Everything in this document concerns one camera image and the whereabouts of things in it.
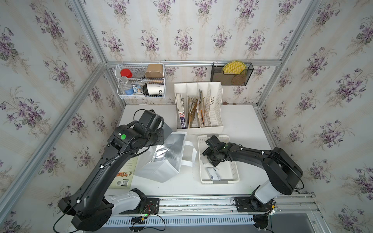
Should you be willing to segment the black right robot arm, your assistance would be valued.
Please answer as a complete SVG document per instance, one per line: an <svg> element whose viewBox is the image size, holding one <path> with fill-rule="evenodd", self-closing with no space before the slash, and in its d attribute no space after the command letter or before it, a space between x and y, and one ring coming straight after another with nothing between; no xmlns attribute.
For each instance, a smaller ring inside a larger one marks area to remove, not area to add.
<svg viewBox="0 0 373 233"><path fill-rule="evenodd" d="M222 162L242 162L266 171L272 187L284 195L291 195L301 181L302 169L279 147L257 150L240 144L220 141L216 136L206 140L203 156L216 167Z"/></svg>

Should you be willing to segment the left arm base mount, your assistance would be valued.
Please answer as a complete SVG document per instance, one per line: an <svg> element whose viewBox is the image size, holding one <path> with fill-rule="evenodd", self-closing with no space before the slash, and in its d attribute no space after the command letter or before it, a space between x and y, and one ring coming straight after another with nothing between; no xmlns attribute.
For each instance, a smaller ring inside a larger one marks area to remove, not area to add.
<svg viewBox="0 0 373 233"><path fill-rule="evenodd" d="M126 194L106 196L105 200L113 204L112 215L158 213L159 198L149 198L139 189L134 188Z"/></svg>

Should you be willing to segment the clear gel ice pack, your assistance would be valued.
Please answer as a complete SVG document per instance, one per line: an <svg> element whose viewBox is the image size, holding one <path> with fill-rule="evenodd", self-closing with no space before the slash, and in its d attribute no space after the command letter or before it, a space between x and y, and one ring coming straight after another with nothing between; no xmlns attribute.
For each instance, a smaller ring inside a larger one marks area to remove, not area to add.
<svg viewBox="0 0 373 233"><path fill-rule="evenodd" d="M202 166L208 166L209 165L209 161L207 160L207 158L203 155L200 155L200 163Z"/></svg>

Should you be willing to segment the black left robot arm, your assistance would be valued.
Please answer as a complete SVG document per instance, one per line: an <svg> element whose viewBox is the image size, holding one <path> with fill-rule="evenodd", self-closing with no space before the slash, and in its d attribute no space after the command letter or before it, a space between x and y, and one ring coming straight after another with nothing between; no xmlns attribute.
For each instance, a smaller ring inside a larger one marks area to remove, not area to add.
<svg viewBox="0 0 373 233"><path fill-rule="evenodd" d="M62 198L58 208L72 216L76 231L94 232L103 227L114 211L134 210L145 195L138 189L115 200L105 197L119 170L132 158L145 153L151 146L163 145L164 118L154 110L144 110L139 120L115 128L107 141L99 162L82 186L71 196Z"/></svg>

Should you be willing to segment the white insulated delivery bag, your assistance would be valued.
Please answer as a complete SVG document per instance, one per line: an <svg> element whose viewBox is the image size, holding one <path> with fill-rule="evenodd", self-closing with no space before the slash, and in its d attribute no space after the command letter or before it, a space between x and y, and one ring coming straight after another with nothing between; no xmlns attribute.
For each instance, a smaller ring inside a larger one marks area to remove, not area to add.
<svg viewBox="0 0 373 233"><path fill-rule="evenodd" d="M135 176L164 183L178 175L182 166L194 167L197 150L186 137L185 131L172 132L163 145L151 146L138 157Z"/></svg>

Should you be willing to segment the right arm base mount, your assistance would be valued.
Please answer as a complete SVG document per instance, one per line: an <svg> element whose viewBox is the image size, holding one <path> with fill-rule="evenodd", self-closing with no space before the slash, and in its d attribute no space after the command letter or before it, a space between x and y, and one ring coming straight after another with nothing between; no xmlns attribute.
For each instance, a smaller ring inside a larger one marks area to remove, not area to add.
<svg viewBox="0 0 373 233"><path fill-rule="evenodd" d="M250 196L235 197L232 204L239 213L264 212L269 214L275 208L274 198L281 193L267 180L259 185Z"/></svg>

